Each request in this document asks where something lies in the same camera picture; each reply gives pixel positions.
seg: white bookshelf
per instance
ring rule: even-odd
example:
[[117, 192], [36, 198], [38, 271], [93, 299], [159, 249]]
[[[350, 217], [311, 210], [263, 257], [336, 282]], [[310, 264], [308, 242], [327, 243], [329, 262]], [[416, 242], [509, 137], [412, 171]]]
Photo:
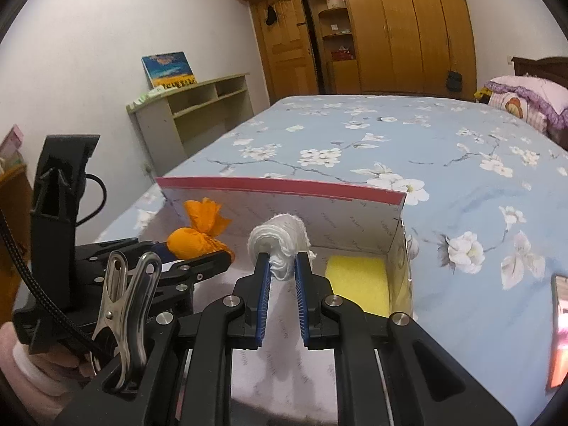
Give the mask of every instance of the white bookshelf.
[[159, 176], [253, 117], [245, 75], [168, 89], [127, 105]]

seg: person's arm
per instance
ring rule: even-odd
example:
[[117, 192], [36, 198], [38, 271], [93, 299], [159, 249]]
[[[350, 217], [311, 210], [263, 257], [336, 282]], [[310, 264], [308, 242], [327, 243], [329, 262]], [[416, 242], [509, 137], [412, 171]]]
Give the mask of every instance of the person's arm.
[[92, 373], [90, 365], [63, 346], [30, 355], [19, 343], [11, 322], [0, 327], [0, 370], [30, 416], [49, 425]]

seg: blue floral bedsheet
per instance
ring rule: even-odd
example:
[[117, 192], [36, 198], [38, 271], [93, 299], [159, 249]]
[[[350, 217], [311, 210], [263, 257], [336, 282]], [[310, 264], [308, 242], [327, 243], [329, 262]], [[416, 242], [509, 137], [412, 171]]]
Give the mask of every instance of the blue floral bedsheet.
[[[407, 193], [414, 317], [515, 416], [545, 391], [552, 274], [566, 274], [568, 154], [501, 110], [399, 96], [287, 98], [170, 176], [313, 179]], [[101, 239], [160, 208], [154, 186]]]

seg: purple ruffled pillow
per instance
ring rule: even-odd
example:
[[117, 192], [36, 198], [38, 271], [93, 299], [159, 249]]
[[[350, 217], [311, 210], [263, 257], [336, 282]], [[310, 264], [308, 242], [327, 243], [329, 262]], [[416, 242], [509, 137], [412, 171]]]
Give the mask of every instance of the purple ruffled pillow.
[[536, 107], [557, 129], [568, 128], [568, 89], [535, 76], [506, 75], [485, 84], [497, 93], [512, 92]]

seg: canvas painting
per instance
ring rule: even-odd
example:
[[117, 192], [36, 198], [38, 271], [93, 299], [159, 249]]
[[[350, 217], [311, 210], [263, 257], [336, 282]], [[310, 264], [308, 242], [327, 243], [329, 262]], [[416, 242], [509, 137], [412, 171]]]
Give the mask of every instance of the canvas painting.
[[152, 87], [180, 88], [197, 83], [183, 52], [145, 56], [142, 63]]

